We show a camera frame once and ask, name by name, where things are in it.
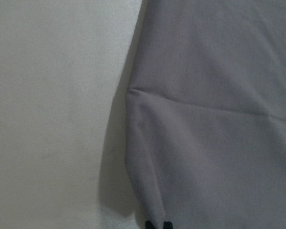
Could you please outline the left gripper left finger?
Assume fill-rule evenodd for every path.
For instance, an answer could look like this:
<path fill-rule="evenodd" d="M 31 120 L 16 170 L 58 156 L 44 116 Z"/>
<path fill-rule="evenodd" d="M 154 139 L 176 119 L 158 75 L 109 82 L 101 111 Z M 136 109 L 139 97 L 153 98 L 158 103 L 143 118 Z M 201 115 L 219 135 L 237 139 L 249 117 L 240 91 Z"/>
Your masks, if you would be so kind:
<path fill-rule="evenodd" d="M 155 229 L 151 221 L 145 221 L 145 229 Z"/>

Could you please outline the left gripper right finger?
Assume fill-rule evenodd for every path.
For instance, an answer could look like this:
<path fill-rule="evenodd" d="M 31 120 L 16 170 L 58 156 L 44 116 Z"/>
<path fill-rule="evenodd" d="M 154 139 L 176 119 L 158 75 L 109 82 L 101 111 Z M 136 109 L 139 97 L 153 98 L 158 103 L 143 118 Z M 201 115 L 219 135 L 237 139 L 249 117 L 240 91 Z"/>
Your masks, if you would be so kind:
<path fill-rule="evenodd" d="M 174 229 L 172 222 L 170 221 L 165 221 L 163 223 L 163 229 Z"/>

